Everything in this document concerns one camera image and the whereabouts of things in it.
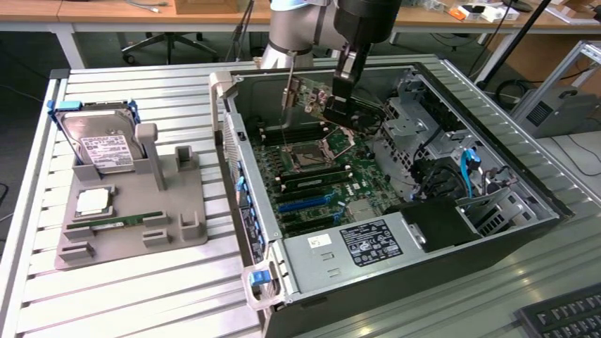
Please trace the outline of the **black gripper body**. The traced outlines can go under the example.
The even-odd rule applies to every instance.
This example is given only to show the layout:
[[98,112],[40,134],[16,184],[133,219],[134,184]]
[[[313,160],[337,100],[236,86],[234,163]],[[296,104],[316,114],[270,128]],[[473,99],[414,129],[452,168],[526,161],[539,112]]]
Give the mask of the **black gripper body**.
[[333,25],[349,44],[381,43],[398,15],[397,0],[338,0]]

